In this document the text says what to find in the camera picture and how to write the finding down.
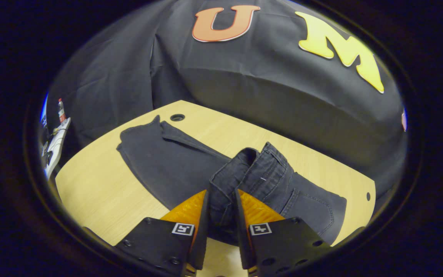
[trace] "light wood surface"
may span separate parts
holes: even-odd
[[[183,121],[171,121],[181,113]],[[200,142],[233,157],[245,147],[262,150],[271,142],[303,177],[317,186],[346,198],[345,220],[337,244],[367,225],[375,205],[374,181],[359,172],[286,137],[185,101],[177,101],[137,117],[106,133],[70,159],[56,176],[63,205],[74,219],[116,245],[142,219],[159,219],[168,212],[136,179],[116,147],[120,133],[150,123],[156,115]],[[238,247],[208,239],[199,277],[246,276]]]

